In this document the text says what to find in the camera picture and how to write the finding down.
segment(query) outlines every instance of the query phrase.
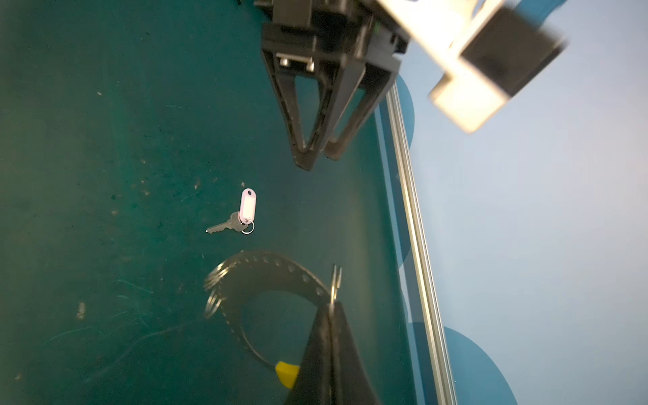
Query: green surface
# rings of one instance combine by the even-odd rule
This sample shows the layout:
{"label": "green surface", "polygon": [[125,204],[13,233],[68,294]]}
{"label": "green surface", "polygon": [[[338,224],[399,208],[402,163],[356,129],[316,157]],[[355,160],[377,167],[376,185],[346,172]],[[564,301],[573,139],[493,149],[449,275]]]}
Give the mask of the green surface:
{"label": "green surface", "polygon": [[[1,404],[282,403],[223,319],[201,318],[204,277],[242,249],[326,284],[344,266],[373,385],[415,402],[375,122],[339,162],[294,166],[264,18],[235,3],[0,3]],[[244,187],[256,230],[206,234]],[[298,362],[314,312],[273,292],[244,323],[270,360]]]}

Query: key ring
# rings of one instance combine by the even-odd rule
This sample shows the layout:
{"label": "key ring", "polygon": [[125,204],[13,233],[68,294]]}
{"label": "key ring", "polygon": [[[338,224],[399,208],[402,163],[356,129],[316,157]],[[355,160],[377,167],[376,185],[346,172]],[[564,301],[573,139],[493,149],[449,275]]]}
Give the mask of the key ring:
{"label": "key ring", "polygon": [[205,317],[214,318],[220,311],[230,329],[247,352],[272,373],[276,362],[267,361],[252,346],[243,327],[243,308],[267,291],[288,292],[312,303],[315,308],[330,301],[329,289],[313,273],[287,257],[269,251],[242,251],[219,264],[206,278],[211,291]]}
{"label": "key ring", "polygon": [[250,232],[245,232],[244,230],[241,231],[241,233],[242,233],[243,235],[249,235],[250,233],[252,233],[252,231],[254,231],[254,221],[252,221],[252,222],[250,222],[250,223],[252,224],[252,229],[250,230]]}

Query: blue wall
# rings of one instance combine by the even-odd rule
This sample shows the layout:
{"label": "blue wall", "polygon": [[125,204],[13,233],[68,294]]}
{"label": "blue wall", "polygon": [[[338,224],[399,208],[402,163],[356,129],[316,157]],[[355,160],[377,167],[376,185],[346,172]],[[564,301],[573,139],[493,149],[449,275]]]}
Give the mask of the blue wall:
{"label": "blue wall", "polygon": [[[520,404],[648,400],[646,16],[639,0],[568,1],[548,19],[565,52],[474,135],[429,103],[441,72],[421,48],[404,59],[444,325]],[[450,344],[456,378],[469,346]],[[467,397],[488,395],[478,378],[457,384],[460,403],[487,403]]]}

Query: key tag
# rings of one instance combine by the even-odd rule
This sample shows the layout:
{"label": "key tag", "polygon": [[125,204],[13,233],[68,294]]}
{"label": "key tag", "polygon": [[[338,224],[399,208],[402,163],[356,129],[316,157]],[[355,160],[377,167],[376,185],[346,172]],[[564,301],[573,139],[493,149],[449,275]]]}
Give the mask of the key tag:
{"label": "key tag", "polygon": [[257,194],[253,189],[245,189],[241,194],[241,206],[238,210],[238,219],[241,224],[252,224],[250,232],[241,231],[245,235],[249,235],[254,231],[254,211],[257,208]]}

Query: key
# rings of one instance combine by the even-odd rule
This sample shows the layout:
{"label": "key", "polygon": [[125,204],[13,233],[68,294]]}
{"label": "key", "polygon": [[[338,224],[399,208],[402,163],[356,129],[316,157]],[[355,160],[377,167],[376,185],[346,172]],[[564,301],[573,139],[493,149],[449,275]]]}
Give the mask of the key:
{"label": "key", "polygon": [[225,229],[234,229],[236,232],[241,232],[243,229],[247,228],[247,224],[241,224],[241,221],[238,219],[238,211],[235,213],[232,213],[232,215],[229,216],[229,220],[227,222],[223,222],[222,224],[214,225],[213,227],[207,228],[205,232],[207,233],[214,233],[214,232],[221,232]]}

